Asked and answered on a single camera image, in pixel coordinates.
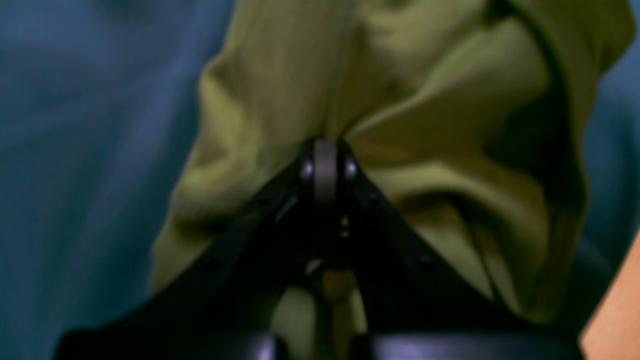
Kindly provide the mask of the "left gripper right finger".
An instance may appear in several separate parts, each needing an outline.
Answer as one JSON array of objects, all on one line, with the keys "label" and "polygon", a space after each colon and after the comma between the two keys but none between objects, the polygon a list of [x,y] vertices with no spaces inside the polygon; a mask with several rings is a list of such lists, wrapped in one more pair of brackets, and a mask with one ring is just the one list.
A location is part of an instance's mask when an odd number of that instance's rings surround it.
[{"label": "left gripper right finger", "polygon": [[367,330],[351,360],[583,360],[577,338],[511,314],[473,289],[362,173],[325,141],[326,268],[352,271]]}]

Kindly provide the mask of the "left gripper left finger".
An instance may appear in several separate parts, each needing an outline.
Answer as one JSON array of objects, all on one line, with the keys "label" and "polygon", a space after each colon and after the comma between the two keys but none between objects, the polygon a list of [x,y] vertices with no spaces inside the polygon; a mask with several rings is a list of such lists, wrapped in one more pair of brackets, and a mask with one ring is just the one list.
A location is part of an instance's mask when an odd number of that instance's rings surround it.
[{"label": "left gripper left finger", "polygon": [[286,287],[313,251],[314,194],[326,141],[308,142],[170,285],[100,328],[62,337],[56,360],[289,360],[271,332]]}]

